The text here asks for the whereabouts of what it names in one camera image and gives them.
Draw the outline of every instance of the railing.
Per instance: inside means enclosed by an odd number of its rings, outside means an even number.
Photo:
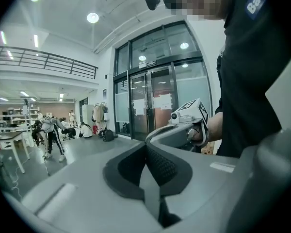
[[[95,79],[98,67],[60,55],[16,47],[0,47],[0,65],[46,69]]]

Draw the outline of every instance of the gray floor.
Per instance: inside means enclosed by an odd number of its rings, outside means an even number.
[[[56,144],[53,145],[52,157],[46,160],[46,166],[50,175],[53,175],[66,165],[86,156],[111,150],[113,148],[120,148],[123,146],[131,146],[136,141],[116,138],[111,142],[103,142],[98,136],[93,136],[91,139],[73,139],[62,142],[65,149],[66,160],[59,163],[60,156],[59,149]],[[21,200],[21,198],[39,182],[48,178],[46,167],[44,165],[42,155],[44,154],[44,146],[28,148],[30,153],[30,160],[23,164],[25,173],[22,174],[14,159],[12,150],[1,150],[0,154],[3,159],[3,167],[0,167],[0,174],[3,177],[3,189],[13,194],[13,196]],[[27,160],[24,150],[17,151],[21,162]]]

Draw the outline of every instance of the white ceiling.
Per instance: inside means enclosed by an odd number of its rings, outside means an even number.
[[[92,89],[46,82],[0,80],[0,97],[19,99],[23,97],[20,91],[25,91],[30,97],[38,99],[58,100],[60,93],[64,93],[64,99],[77,99],[80,94],[89,93]]]
[[[62,36],[94,49],[116,28],[138,14],[149,11],[145,0],[16,0],[3,24],[22,25]],[[86,20],[90,12],[99,21]]]

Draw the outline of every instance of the white shoe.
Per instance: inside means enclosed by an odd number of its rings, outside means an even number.
[[[61,154],[60,157],[59,157],[59,162],[64,161],[64,159],[66,159],[65,155]]]
[[[49,152],[46,152],[46,153],[43,155],[43,157],[44,157],[45,159],[48,159],[48,158],[51,157],[51,156],[52,156],[52,154],[49,153]]]

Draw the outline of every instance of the backpack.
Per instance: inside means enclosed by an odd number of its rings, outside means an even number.
[[[102,139],[104,142],[110,142],[114,140],[114,135],[112,130],[106,130],[104,132],[104,137]]]

